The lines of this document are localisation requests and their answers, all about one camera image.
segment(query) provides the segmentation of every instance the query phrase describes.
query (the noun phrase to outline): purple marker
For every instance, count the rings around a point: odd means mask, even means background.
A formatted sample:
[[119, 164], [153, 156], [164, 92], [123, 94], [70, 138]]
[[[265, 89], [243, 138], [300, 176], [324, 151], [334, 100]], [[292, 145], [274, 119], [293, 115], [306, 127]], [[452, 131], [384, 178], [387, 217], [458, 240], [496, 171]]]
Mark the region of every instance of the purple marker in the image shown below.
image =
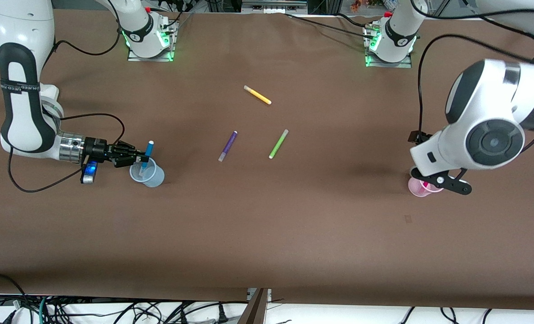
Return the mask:
[[230, 147], [233, 145], [234, 139], [237, 137], [237, 131], [234, 131], [231, 134], [231, 137], [229, 137], [229, 141], [225, 145], [225, 148], [223, 149], [223, 152], [221, 153], [221, 156], [219, 156], [219, 162], [223, 162], [223, 159], [229, 153]]

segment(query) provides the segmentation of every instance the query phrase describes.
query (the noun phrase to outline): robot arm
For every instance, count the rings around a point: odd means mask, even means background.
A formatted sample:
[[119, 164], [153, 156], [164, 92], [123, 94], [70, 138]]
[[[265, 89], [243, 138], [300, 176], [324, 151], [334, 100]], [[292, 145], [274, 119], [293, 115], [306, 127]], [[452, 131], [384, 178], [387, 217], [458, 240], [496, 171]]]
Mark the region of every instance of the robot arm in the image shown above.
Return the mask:
[[[483, 12], [528, 8], [517, 0], [478, 3]], [[496, 20], [534, 34], [534, 14], [496, 16]], [[524, 130], [534, 131], [534, 64], [492, 59], [473, 64], [450, 90], [445, 116], [449, 125], [411, 148], [417, 166], [411, 174], [467, 194], [470, 187], [446, 186], [446, 180], [454, 181], [448, 177], [449, 170], [504, 166], [521, 153]]]
[[393, 16], [382, 17], [378, 21], [379, 39], [370, 50], [383, 61], [390, 63], [402, 61], [417, 39], [417, 31], [425, 16], [413, 8], [411, 1], [419, 10], [427, 12], [425, 0], [400, 0]]
[[[116, 10], [135, 54], [152, 57], [165, 48], [161, 33], [168, 27], [163, 25], [168, 23], [166, 17], [147, 13], [140, 0], [98, 1], [108, 3], [111, 11]], [[147, 161], [143, 152], [124, 142], [107, 145], [103, 139], [60, 129], [63, 108], [56, 101], [58, 90], [39, 82], [53, 39], [50, 0], [0, 0], [0, 73], [6, 112], [0, 135], [2, 147], [30, 158], [78, 164], [89, 159], [111, 160], [116, 167], [124, 167]]]

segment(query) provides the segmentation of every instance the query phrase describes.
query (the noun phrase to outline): black rubber band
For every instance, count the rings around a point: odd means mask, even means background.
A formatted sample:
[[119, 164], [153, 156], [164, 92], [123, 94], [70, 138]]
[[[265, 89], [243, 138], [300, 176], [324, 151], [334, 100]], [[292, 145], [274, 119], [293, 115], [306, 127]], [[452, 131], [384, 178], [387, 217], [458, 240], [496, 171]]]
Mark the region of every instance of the black rubber band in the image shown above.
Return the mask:
[[31, 84], [1, 79], [1, 88], [4, 90], [9, 90], [14, 94], [20, 94], [21, 92], [39, 92], [41, 90], [41, 85], [39, 83]]
[[135, 43], [140, 43], [143, 41], [143, 38], [147, 36], [151, 32], [151, 30], [153, 30], [153, 17], [150, 14], [148, 14], [147, 16], [149, 17], [149, 21], [143, 28], [137, 31], [128, 31], [127, 29], [121, 27], [121, 29], [123, 29], [123, 31], [125, 32], [125, 35], [127, 35], [127, 37], [131, 39], [131, 41], [134, 41]]
[[385, 24], [385, 32], [386, 35], [393, 40], [396, 47], [405, 47], [409, 42], [413, 41], [413, 38], [415, 38], [415, 35], [417, 34], [417, 32], [409, 36], [398, 34], [390, 27], [390, 19]]

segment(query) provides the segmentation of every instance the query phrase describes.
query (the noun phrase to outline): white floor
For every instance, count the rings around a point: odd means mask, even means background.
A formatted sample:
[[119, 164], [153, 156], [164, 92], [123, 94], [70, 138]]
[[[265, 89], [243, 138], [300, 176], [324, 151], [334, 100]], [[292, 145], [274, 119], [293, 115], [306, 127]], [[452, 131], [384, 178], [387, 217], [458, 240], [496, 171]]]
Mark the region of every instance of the white floor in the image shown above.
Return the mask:
[[[158, 307], [162, 318], [170, 314], [180, 303], [162, 303]], [[207, 303], [195, 303], [193, 309]], [[113, 304], [72, 304], [65, 307], [69, 314], [110, 314], [125, 309], [128, 303]], [[236, 323], [237, 316], [242, 314], [245, 304], [226, 304], [225, 315]], [[291, 320], [289, 324], [399, 324], [408, 307], [387, 306], [335, 306], [314, 304], [269, 304], [265, 324], [280, 324]], [[0, 323], [14, 310], [13, 306], [0, 306]], [[457, 322], [460, 324], [481, 324], [484, 309], [455, 308]], [[119, 324], [131, 324], [134, 314], [130, 311], [121, 318]], [[74, 324], [113, 324], [117, 314], [105, 317], [77, 316], [72, 317]], [[216, 306], [193, 312], [187, 316], [191, 323], [208, 322], [218, 318]], [[158, 320], [151, 317], [139, 319], [138, 324], [157, 324]], [[13, 324], [29, 324], [28, 312], [21, 309], [16, 313]], [[407, 324], [450, 324], [435, 307], [417, 307], [408, 319]], [[493, 310], [487, 317], [486, 324], [534, 324], [534, 311], [525, 310]]]

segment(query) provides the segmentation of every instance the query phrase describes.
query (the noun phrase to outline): black cable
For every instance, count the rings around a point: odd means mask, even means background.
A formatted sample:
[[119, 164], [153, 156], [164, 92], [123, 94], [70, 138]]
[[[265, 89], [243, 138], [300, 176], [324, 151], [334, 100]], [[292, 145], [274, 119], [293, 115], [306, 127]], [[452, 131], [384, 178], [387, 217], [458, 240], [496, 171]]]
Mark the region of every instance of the black cable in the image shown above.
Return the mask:
[[443, 316], [445, 316], [445, 318], [447, 318], [450, 322], [452, 322], [453, 324], [458, 324], [457, 316], [454, 313], [454, 309], [452, 307], [449, 307], [449, 309], [450, 309], [451, 314], [453, 314], [453, 318], [450, 318], [447, 316], [447, 314], [445, 314], [445, 308], [441, 307], [439, 309], [441, 310], [441, 314], [443, 314]]
[[181, 17], [182, 14], [183, 14], [183, 11], [180, 11], [178, 16], [175, 18], [175, 20], [169, 22], [167, 25], [163, 25], [163, 28], [167, 28], [167, 27], [171, 26], [172, 24], [176, 23], [179, 20], [179, 18]]
[[407, 320], [409, 319], [409, 316], [411, 316], [411, 313], [413, 312], [413, 310], [415, 310], [415, 306], [409, 308], [409, 310], [407, 311], [407, 315], [405, 315], [405, 318], [403, 319], [401, 324], [405, 324], [407, 322]]
[[[462, 0], [462, 2], [465, 4], [465, 6], [470, 7], [470, 4], [469, 4], [469, 2], [467, 0]], [[522, 30], [510, 27], [510, 26], [506, 26], [506, 25], [500, 24], [500, 23], [498, 23], [496, 21], [490, 20], [489, 18], [485, 17], [485, 15], [481, 15], [480, 18], [482, 20], [485, 20], [487, 23], [489, 23], [491, 25], [495, 25], [497, 27], [504, 28], [504, 29], [506, 29], [508, 31], [512, 31], [514, 33], [518, 33], [518, 34], [524, 35], [526, 37], [529, 37], [529, 38], [533, 39], [533, 41], [534, 41], [534, 35], [532, 33], [527, 33], [526, 31], [522, 31]]]
[[484, 14], [470, 14], [466, 16], [433, 16], [432, 14], [428, 14], [425, 12], [422, 12], [421, 9], [417, 7], [414, 1], [411, 1], [411, 5], [413, 8], [419, 12], [421, 15], [427, 17], [427, 18], [434, 18], [434, 19], [442, 19], [442, 20], [456, 20], [456, 19], [467, 19], [467, 18], [481, 18], [481, 17], [488, 17], [488, 16], [498, 16], [501, 14], [510, 14], [510, 13], [534, 13], [534, 9], [510, 9], [510, 10], [500, 10], [497, 12], [489, 12]]
[[481, 322], [481, 324], [485, 324], [487, 322], [487, 316], [489, 316], [489, 313], [492, 310], [493, 310], [492, 308], [489, 308], [488, 310], [485, 311], [485, 315], [483, 315], [483, 322]]
[[[119, 135], [119, 137], [117, 137], [117, 139], [113, 142], [113, 143], [117, 143], [121, 137], [123, 137], [124, 133], [125, 133], [125, 124], [123, 123], [123, 121], [121, 121], [121, 119], [115, 115], [111, 115], [110, 113], [103, 113], [103, 112], [95, 112], [95, 113], [84, 113], [82, 115], [75, 115], [75, 116], [70, 116], [70, 117], [63, 117], [61, 118], [62, 121], [68, 121], [69, 119], [76, 119], [76, 118], [81, 118], [81, 117], [90, 117], [90, 116], [107, 116], [107, 117], [113, 117], [114, 119], [116, 119], [120, 124], [121, 124], [121, 134]], [[56, 186], [58, 185], [59, 183], [75, 176], [76, 174], [78, 174], [79, 172], [85, 170], [85, 167], [86, 167], [86, 164], [82, 164], [80, 168], [78, 168], [77, 171], [67, 175], [65, 178], [61, 178], [59, 179], [58, 181], [55, 181], [53, 183], [51, 183], [50, 185], [48, 186], [45, 186], [45, 187], [42, 187], [42, 188], [39, 188], [39, 189], [32, 189], [32, 190], [29, 190], [29, 189], [24, 189], [22, 188], [21, 186], [18, 185], [18, 183], [15, 181], [14, 177], [13, 177], [13, 174], [11, 172], [11, 160], [13, 158], [13, 150], [14, 150], [14, 147], [11, 146], [10, 147], [10, 150], [9, 150], [9, 160], [7, 161], [7, 174], [9, 175], [9, 179], [11, 180], [11, 182], [13, 183], [13, 185], [21, 190], [22, 192], [24, 193], [38, 193], [39, 191], [43, 191], [45, 189], [49, 189], [53, 186]]]
[[18, 283], [16, 281], [13, 280], [13, 278], [9, 277], [8, 275], [1, 274], [1, 273], [0, 273], [0, 278], [3, 278], [6, 281], [9, 281], [10, 283], [12, 283], [13, 286], [15, 286], [15, 288], [21, 293], [21, 295], [23, 295], [23, 296], [26, 295], [25, 291], [21, 288], [20, 285], [18, 285]]
[[335, 13], [335, 14], [333, 14], [333, 16], [343, 17], [343, 18], [345, 18], [347, 21], [349, 21], [351, 24], [353, 24], [355, 26], [363, 27], [363, 28], [365, 27], [365, 24], [359, 24], [358, 22], [352, 20], [351, 18], [349, 18], [349, 16], [347, 16], [345, 14]]
[[[161, 314], [161, 310], [158, 309], [157, 304], [158, 304], [158, 303], [149, 304], [150, 306], [147, 307], [145, 310], [139, 307], [139, 310], [141, 310], [141, 312], [138, 313], [138, 314], [135, 313], [135, 318], [133, 318], [133, 324], [136, 324], [137, 321], [139, 320], [139, 318], [141, 318], [141, 316], [143, 316], [143, 315], [151, 316], [151, 317], [157, 318], [157, 319], [158, 319], [158, 322], [157, 322], [157, 323], [160, 324], [160, 323], [162, 322], [162, 314]], [[154, 315], [153, 313], [149, 312], [149, 310], [150, 310], [151, 308], [153, 308], [153, 307], [156, 308], [156, 309], [158, 310], [158, 312], [159, 312], [159, 316], [156, 316], [156, 315]]]
[[521, 153], [524, 152], [524, 151], [526, 151], [526, 150], [528, 150], [528, 149], [529, 149], [531, 146], [533, 146], [533, 145], [534, 145], [534, 138], [533, 138], [533, 140], [530, 141], [527, 145], [525, 145], [524, 148], [522, 148]]
[[[187, 316], [189, 314], [191, 314], [192, 312], [196, 312], [198, 310], [202, 310], [203, 308], [207, 308], [207, 307], [213, 307], [213, 306], [218, 306], [219, 304], [248, 304], [246, 301], [226, 301], [226, 302], [219, 302], [219, 303], [212, 303], [212, 304], [207, 304], [207, 305], [203, 305], [201, 307], [197, 307], [197, 308], [194, 308], [188, 312], [186, 312], [184, 315]], [[175, 324], [178, 320], [180, 320], [182, 317], [180, 318], [177, 318], [176, 320], [174, 320], [171, 324]]]
[[48, 186], [45, 186], [45, 187], [42, 187], [42, 188], [39, 188], [39, 189], [28, 190], [28, 189], [24, 189], [24, 188], [22, 188], [21, 186], [19, 186], [18, 183], [14, 180], [14, 178], [13, 178], [13, 174], [12, 174], [12, 172], [11, 172], [11, 160], [12, 160], [12, 158], [13, 158], [13, 146], [11, 146], [11, 149], [9, 150], [9, 160], [7, 161], [7, 174], [9, 175], [9, 179], [11, 180], [11, 182], [13, 183], [13, 185], [14, 185], [17, 189], [21, 190], [21, 191], [24, 192], [24, 193], [29, 193], [29, 194], [31, 194], [31, 193], [38, 193], [39, 191], [43, 191], [43, 190], [45, 190], [45, 189], [49, 189], [50, 187], [56, 186], [56, 185], [58, 185], [59, 183], [61, 183], [61, 182], [65, 181], [65, 180], [71, 178], [72, 176], [77, 175], [77, 174], [78, 174], [79, 172], [81, 172], [82, 170], [85, 170], [85, 167], [86, 167], [86, 164], [83, 164], [80, 168], [77, 169], [76, 172], [73, 172], [73, 173], [67, 175], [65, 178], [62, 178], [62, 179], [60, 179], [60, 180], [58, 180], [58, 181], [55, 181], [55, 182], [51, 183], [51, 184], [48, 185]]
[[119, 38], [121, 38], [122, 27], [121, 27], [121, 22], [119, 21], [119, 14], [117, 13], [117, 9], [115, 9], [115, 6], [111, 2], [111, 0], [107, 0], [107, 2], [111, 6], [111, 8], [113, 8], [113, 12], [115, 13], [115, 19], [117, 19], [117, 38], [115, 39], [115, 43], [113, 43], [113, 45], [111, 45], [111, 47], [109, 47], [108, 49], [106, 49], [106, 50], [104, 50], [104, 51], [102, 51], [100, 53], [91, 53], [91, 52], [82, 50], [82, 49], [78, 48], [77, 46], [69, 43], [67, 40], [63, 39], [63, 40], [57, 41], [57, 43], [55, 43], [55, 45], [53, 45], [53, 48], [49, 52], [49, 55], [47, 56], [47, 59], [45, 60], [45, 63], [49, 60], [49, 58], [51, 58], [51, 55], [53, 55], [53, 53], [55, 51], [57, 51], [57, 48], [59, 47], [59, 45], [61, 45], [63, 43], [73, 47], [74, 49], [76, 49], [77, 51], [80, 51], [81, 53], [84, 53], [86, 55], [92, 55], [92, 56], [104, 55], [106, 53], [109, 53], [112, 49], [114, 49], [115, 46], [117, 45], [117, 43], [119, 43]]
[[293, 16], [292, 14], [288, 14], [288, 13], [283, 13], [285, 16], [289, 16], [291, 18], [295, 18], [295, 19], [298, 19], [298, 20], [302, 20], [302, 21], [306, 21], [308, 23], [311, 23], [311, 24], [315, 24], [315, 25], [319, 25], [319, 26], [323, 26], [323, 27], [327, 27], [327, 28], [330, 28], [330, 29], [335, 29], [335, 31], [342, 31], [344, 33], [348, 33], [348, 34], [351, 34], [351, 35], [356, 35], [356, 36], [360, 36], [360, 37], [363, 37], [363, 38], [368, 38], [368, 39], [372, 39], [373, 36], [371, 35], [363, 35], [363, 34], [359, 34], [359, 33], [355, 33], [354, 31], [348, 31], [346, 29], [340, 29], [338, 27], [334, 27], [334, 26], [330, 26], [330, 25], [325, 25], [325, 24], [321, 24], [320, 22], [317, 22], [317, 21], [313, 21], [313, 20], [308, 20], [308, 19], [304, 19], [304, 18], [301, 18], [301, 17], [298, 17], [298, 16]]
[[109, 314], [92, 314], [92, 313], [87, 313], [87, 314], [82, 314], [82, 313], [70, 314], [70, 313], [65, 313], [65, 316], [67, 316], [67, 317], [78, 317], [78, 316], [107, 317], [107, 316], [111, 316], [111, 315], [117, 315], [117, 314], [119, 314], [119, 313], [121, 313], [121, 312], [123, 312], [123, 311], [112, 312], [112, 313], [109, 313]]
[[[489, 49], [491, 51], [495, 51], [495, 52], [503, 54], [505, 56], [508, 56], [508, 57], [511, 57], [511, 58], [514, 58], [514, 59], [518, 59], [519, 61], [523, 61], [523, 62], [526, 62], [526, 63], [534, 64], [534, 60], [532, 60], [532, 59], [529, 59], [529, 58], [526, 58], [526, 57], [522, 57], [522, 56], [517, 55], [515, 53], [511, 53], [509, 51], [505, 51], [503, 49], [499, 49], [498, 47], [495, 47], [493, 45], [489, 45], [489, 44], [484, 43], [484, 42], [482, 42], [480, 40], [477, 40], [477, 39], [474, 39], [472, 37], [468, 37], [468, 36], [465, 36], [465, 35], [443, 34], [443, 35], [435, 37], [433, 40], [431, 40], [427, 44], [427, 46], [425, 47], [425, 51], [423, 51], [423, 54], [421, 55], [421, 60], [419, 61], [419, 68], [418, 68], [418, 74], [417, 74], [417, 90], [419, 92], [419, 134], [421, 134], [421, 131], [422, 131], [422, 128], [423, 128], [423, 94], [422, 94], [422, 90], [421, 90], [421, 75], [422, 75], [422, 71], [423, 71], [423, 62], [425, 61], [425, 56], [426, 56], [427, 52], [429, 51], [429, 48], [436, 41], [439, 41], [439, 39], [444, 39], [444, 38], [447, 38], [447, 37], [458, 38], [458, 39], [463, 39], [465, 41], [470, 41], [471, 43], [475, 43], [475, 44], [480, 45], [482, 47], [485, 47], [486, 49]], [[419, 136], [418, 141], [419, 141], [419, 143], [422, 142], [422, 137], [421, 136]]]
[[117, 143], [121, 137], [123, 137], [123, 135], [125, 134], [125, 124], [123, 123], [123, 121], [121, 121], [121, 119], [115, 115], [111, 115], [110, 113], [104, 113], [104, 112], [94, 112], [94, 113], [84, 113], [82, 115], [75, 115], [75, 116], [70, 116], [70, 117], [63, 117], [61, 118], [62, 121], [68, 121], [69, 119], [76, 119], [76, 118], [81, 118], [81, 117], [90, 117], [90, 116], [107, 116], [107, 117], [112, 117], [114, 119], [116, 119], [119, 124], [121, 124], [121, 135], [119, 135], [119, 137], [117, 137], [117, 139], [113, 142], [113, 143]]
[[11, 324], [13, 322], [14, 314], [16, 314], [17, 310], [12, 311], [6, 318], [3, 320], [2, 324]]
[[113, 324], [117, 324], [117, 322], [119, 322], [119, 320], [121, 319], [121, 317], [123, 317], [123, 315], [125, 315], [125, 313], [127, 313], [127, 312], [130, 311], [131, 309], [135, 308], [136, 305], [137, 305], [137, 303], [132, 303], [131, 305], [127, 306], [127, 308], [125, 308], [125, 309], [119, 314], [119, 316], [117, 316], [117, 318], [115, 319], [115, 322], [113, 322]]
[[184, 301], [181, 303], [178, 307], [174, 309], [174, 311], [171, 312], [171, 314], [166, 318], [166, 320], [162, 324], [168, 324], [170, 320], [172, 320], [179, 312], [184, 311], [186, 307], [194, 304], [194, 301]]
[[[0, 277], [4, 278], [4, 279], [7, 279], [11, 282], [13, 282], [14, 280], [12, 280], [10, 277], [7, 277], [6, 275], [1, 275], [0, 274]], [[22, 289], [20, 288], [20, 286], [18, 287], [18, 285], [16, 285], [15, 287], [17, 287], [19, 289], [19, 291], [21, 292]], [[0, 299], [4, 299], [4, 300], [17, 300], [20, 302], [20, 307], [23, 307], [23, 308], [26, 308], [28, 311], [30, 311], [30, 322], [31, 324], [33, 324], [33, 316], [31, 315], [31, 312], [35, 312], [35, 314], [38, 314], [38, 311], [39, 311], [39, 306], [38, 305], [35, 305], [33, 302], [31, 302], [30, 299], [32, 298], [31, 296], [29, 295], [24, 295], [23, 293], [20, 295], [20, 296], [12, 296], [12, 295], [0, 295]]]

